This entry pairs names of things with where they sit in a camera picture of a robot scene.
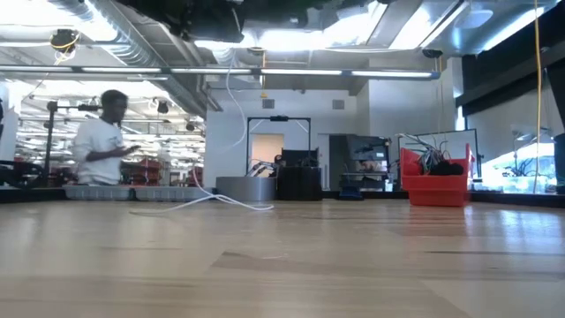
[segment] column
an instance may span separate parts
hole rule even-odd
[[[0,82],[0,98],[4,110],[4,130],[0,139],[0,160],[13,161],[16,154],[18,119],[21,111],[21,97],[10,88],[10,83]]]

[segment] doorway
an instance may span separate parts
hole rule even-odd
[[[281,133],[254,133],[251,146],[251,168],[257,161],[272,163],[275,156],[280,155],[284,148],[284,135]],[[271,170],[265,170],[258,177],[268,177]]]

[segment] red storage bin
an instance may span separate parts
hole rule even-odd
[[[469,182],[471,181],[471,147],[467,144],[465,159],[451,159],[451,163],[463,166],[461,176],[420,175],[419,154],[402,148],[400,150],[400,169],[403,189],[408,191],[410,203],[416,206],[462,207],[469,201]]]

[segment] gray storage tray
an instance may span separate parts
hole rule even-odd
[[[205,188],[210,193],[215,193],[214,189]],[[197,187],[179,186],[146,186],[136,187],[135,196],[140,201],[159,201],[159,202],[189,202],[207,196]]]
[[[128,186],[65,185],[67,198],[82,201],[128,201],[132,189]]]

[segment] man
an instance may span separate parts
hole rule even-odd
[[[80,125],[74,140],[79,163],[79,184],[113,186],[120,181],[122,158],[139,149],[125,148],[119,128],[127,110],[128,97],[119,91],[102,94],[102,115]]]

